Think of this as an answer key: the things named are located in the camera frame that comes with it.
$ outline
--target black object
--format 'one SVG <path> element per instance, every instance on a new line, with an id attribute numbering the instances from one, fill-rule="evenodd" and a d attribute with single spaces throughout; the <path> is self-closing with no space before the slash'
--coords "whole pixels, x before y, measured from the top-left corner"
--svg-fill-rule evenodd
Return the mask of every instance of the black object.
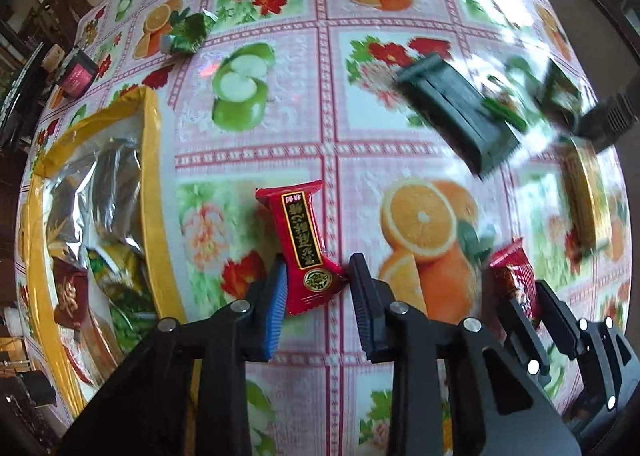
<path id="1" fill-rule="evenodd" d="M 625 409 L 640 380 L 640 362 L 611 317 L 577 320 L 543 280 L 536 281 L 542 321 L 558 350 L 577 359 L 584 390 L 568 422 L 585 454 L 596 448 Z"/>
<path id="2" fill-rule="evenodd" d="M 498 303 L 496 312 L 507 334 L 505 349 L 529 374 L 535 375 L 540 387 L 544 388 L 551 381 L 551 361 L 522 306 L 515 297 L 511 297 Z M 534 371 L 535 363 L 533 369 L 529 367 L 532 360 L 538 363 L 538 372 Z"/>
<path id="3" fill-rule="evenodd" d="M 429 320 L 394 301 L 371 279 L 362 254 L 350 260 L 351 295 L 362 349 L 374 363 L 395 362 L 388 455 L 442 454 L 436 358 L 445 359 L 453 451 L 457 456 L 612 454 L 618 424 L 640 379 L 640 363 L 607 317 L 576 320 L 545 281 L 536 282 L 542 322 L 561 353 L 577 359 L 584 391 L 565 424 L 542 390 L 550 363 L 515 299 L 498 305 L 504 347 L 475 318 L 457 326 Z"/>
<path id="4" fill-rule="evenodd" d="M 545 78 L 538 87 L 536 99 L 540 103 L 540 110 L 547 118 L 562 125 L 569 132 L 575 129 L 582 110 L 582 94 L 551 59 L 546 68 Z"/>
<path id="5" fill-rule="evenodd" d="M 56 390 L 40 370 L 17 373 L 36 407 L 56 403 Z"/>
<path id="6" fill-rule="evenodd" d="M 75 47 L 60 64 L 56 84 L 65 98 L 77 99 L 86 93 L 97 75 L 98 65 L 81 48 Z"/>
<path id="7" fill-rule="evenodd" d="M 613 146 L 638 121 L 640 74 L 612 97 L 591 108 L 578 121 L 575 134 L 591 141 L 596 153 Z"/>
<path id="8" fill-rule="evenodd" d="M 0 378 L 0 452 L 13 456 L 46 456 L 58 436 L 43 419 L 18 376 Z"/>
<path id="9" fill-rule="evenodd" d="M 202 359 L 195 455 L 251 456 L 244 363 L 271 357 L 286 277 L 278 255 L 244 300 L 199 322 L 162 319 L 87 404 L 56 455 L 182 454 L 193 361 Z"/>
<path id="10" fill-rule="evenodd" d="M 23 136 L 33 136 L 44 108 L 40 96 L 48 73 L 40 67 L 50 44 L 41 42 L 12 81 L 0 106 L 0 147 L 18 149 Z"/>
<path id="11" fill-rule="evenodd" d="M 349 271 L 367 359 L 395 362 L 388 455 L 442 454 L 438 358 L 447 364 L 454 454 L 580 455 L 537 382 L 479 320 L 444 324 L 394 301 L 362 254 L 351 256 Z"/>
<path id="12" fill-rule="evenodd" d="M 484 106 L 484 97 L 436 52 L 402 69 L 396 82 L 481 178 L 518 147 L 509 126 Z"/>

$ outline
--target green leaf print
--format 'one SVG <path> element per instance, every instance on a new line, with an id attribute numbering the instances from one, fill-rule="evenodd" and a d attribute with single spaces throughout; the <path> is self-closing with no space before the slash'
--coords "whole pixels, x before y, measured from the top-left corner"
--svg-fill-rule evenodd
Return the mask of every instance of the green leaf print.
<path id="1" fill-rule="evenodd" d="M 372 420 L 391 418 L 391 391 L 373 391 L 371 393 L 373 408 L 369 417 Z"/>
<path id="2" fill-rule="evenodd" d="M 361 79 L 362 75 L 360 74 L 360 70 L 358 70 L 358 63 L 356 61 L 346 60 L 347 65 L 347 73 L 349 76 L 347 77 L 347 82 L 349 84 L 353 84 L 356 80 Z"/>
<path id="3" fill-rule="evenodd" d="M 471 223 L 458 220 L 458 243 L 467 261 L 472 262 L 478 253 L 478 236 Z"/>
<path id="4" fill-rule="evenodd" d="M 225 293 L 220 288 L 222 282 L 219 278 L 206 276 L 192 266 L 188 266 L 188 270 L 193 301 L 198 306 L 201 317 L 209 317 L 226 306 Z"/>
<path id="5" fill-rule="evenodd" d="M 205 201 L 211 200 L 215 191 L 215 186 L 210 182 L 187 183 L 178 186 L 176 197 L 180 224 L 189 209 L 197 209 Z"/>
<path id="6" fill-rule="evenodd" d="M 373 55 L 369 51 L 368 42 L 351 41 L 353 51 L 351 51 L 350 57 L 356 62 L 370 62 L 373 61 Z"/>
<path id="7" fill-rule="evenodd" d="M 430 128 L 431 125 L 418 113 L 413 113 L 412 115 L 408 115 L 406 118 L 407 123 L 410 128 Z"/>
<path id="8" fill-rule="evenodd" d="M 271 402 L 265 396 L 260 386 L 250 380 L 246 382 L 246 399 L 249 404 L 256 409 L 266 412 L 271 418 L 271 421 L 275 420 L 275 412 L 273 407 L 271 407 Z"/>
<path id="9" fill-rule="evenodd" d="M 475 18 L 481 18 L 485 20 L 491 20 L 484 10 L 482 5 L 476 0 L 464 0 L 466 4 L 466 9 L 469 12 L 469 15 Z"/>
<path id="10" fill-rule="evenodd" d="M 362 445 L 364 442 L 373 438 L 371 428 L 373 427 L 373 420 L 360 420 L 360 435 L 358 437 L 358 445 Z"/>
<path id="11" fill-rule="evenodd" d="M 552 290 L 568 285 L 575 279 L 571 274 L 569 260 L 564 250 L 551 241 L 545 230 L 545 217 L 539 210 L 532 214 L 534 224 L 533 235 L 536 245 L 534 255 L 534 272 L 537 279 L 545 279 Z"/>
<path id="12" fill-rule="evenodd" d="M 275 455 L 276 454 L 275 440 L 271 436 L 268 436 L 267 434 L 263 433 L 262 431 L 258 431 L 257 429 L 255 429 L 255 431 L 260 436 L 260 445 L 255 446 L 255 451 L 258 453 L 258 456 L 267 456 L 269 454 Z"/>
<path id="13" fill-rule="evenodd" d="M 622 198 L 618 198 L 616 200 L 616 214 L 622 221 L 623 225 L 626 225 L 626 220 L 628 219 L 628 209 L 626 208 L 626 203 Z"/>
<path id="14" fill-rule="evenodd" d="M 380 423 L 388 423 L 391 419 L 391 390 L 372 391 L 373 406 L 367 411 L 367 419 L 360 419 L 358 444 L 374 438 L 374 428 Z"/>

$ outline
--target floral tablecloth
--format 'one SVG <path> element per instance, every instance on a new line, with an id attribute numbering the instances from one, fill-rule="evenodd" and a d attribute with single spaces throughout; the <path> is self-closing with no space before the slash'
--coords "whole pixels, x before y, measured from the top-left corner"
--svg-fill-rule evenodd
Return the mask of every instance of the floral tablecloth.
<path id="1" fill-rule="evenodd" d="M 203 48 L 191 58 L 160 54 L 160 36 L 203 8 L 218 18 Z M 62 132 L 127 90 L 155 90 L 173 159 L 162 191 L 173 213 L 166 240 L 188 320 L 265 276 L 278 243 L 255 189 L 322 179 L 313 206 L 329 255 L 345 263 L 363 252 L 375 277 L 432 317 L 478 314 L 482 260 L 522 236 L 536 277 L 576 316 L 626 324 L 630 228 L 615 150 L 598 157 L 612 245 L 575 263 L 555 134 L 518 76 L 541 79 L 551 57 L 585 108 L 594 103 L 548 0 L 106 0 L 82 19 L 77 42 L 98 77 L 81 99 L 52 94 L 21 201 L 33 163 Z M 484 181 L 392 86 L 398 68 L 433 51 L 478 89 L 497 78 L 523 103 L 523 147 Z M 19 252 L 16 276 L 29 334 Z M 540 333 L 553 362 L 546 391 L 564 410 L 581 388 L 577 365 Z M 30 345 L 41 353 L 37 340 Z M 366 361 L 348 289 L 287 318 L 273 361 L 247 373 L 257 454 L 383 454 L 392 366 Z M 89 399 L 95 387 L 83 381 L 82 392 Z M 56 411 L 70 421 L 63 401 Z M 446 399 L 443 414 L 449 422 Z"/>

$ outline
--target green apple print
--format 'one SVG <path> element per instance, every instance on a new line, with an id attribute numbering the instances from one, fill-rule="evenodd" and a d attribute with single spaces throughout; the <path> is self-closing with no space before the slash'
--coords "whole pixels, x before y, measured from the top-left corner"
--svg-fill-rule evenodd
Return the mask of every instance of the green apple print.
<path id="1" fill-rule="evenodd" d="M 275 64 L 265 42 L 242 46 L 226 57 L 213 77 L 212 118 L 224 131 L 249 131 L 262 122 L 269 87 L 264 81 Z"/>
<path id="2" fill-rule="evenodd" d="M 84 118 L 84 114 L 86 113 L 86 104 L 83 104 L 82 106 L 80 106 L 78 108 L 78 110 L 74 113 L 73 118 L 71 119 L 71 122 L 69 122 L 69 127 L 71 128 L 72 126 L 76 125 L 78 122 L 80 122 L 80 120 L 82 120 Z"/>
<path id="3" fill-rule="evenodd" d="M 127 15 L 127 10 L 131 8 L 132 4 L 133 4 L 133 0 L 118 1 L 118 8 L 117 8 L 118 11 L 116 13 L 116 22 L 119 22 L 122 19 L 124 19 L 124 16 Z"/>

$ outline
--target red candy wrapper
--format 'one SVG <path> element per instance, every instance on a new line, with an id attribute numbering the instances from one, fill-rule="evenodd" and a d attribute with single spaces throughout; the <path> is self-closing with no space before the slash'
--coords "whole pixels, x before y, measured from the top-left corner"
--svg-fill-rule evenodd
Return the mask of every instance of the red candy wrapper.
<path id="1" fill-rule="evenodd" d="M 287 311 L 296 315 L 320 306 L 345 283 L 342 267 L 326 256 L 318 234 L 311 195 L 322 188 L 316 180 L 289 187 L 256 189 L 255 198 L 273 216 L 287 262 Z"/>
<path id="2" fill-rule="evenodd" d="M 86 271 L 53 258 L 53 279 L 58 293 L 53 320 L 65 328 L 79 331 L 89 308 L 89 280 Z"/>
<path id="3" fill-rule="evenodd" d="M 527 318 L 536 324 L 540 317 L 536 278 L 522 248 L 522 238 L 495 252 L 489 259 L 489 268 L 494 273 L 498 298 L 515 297 Z"/>

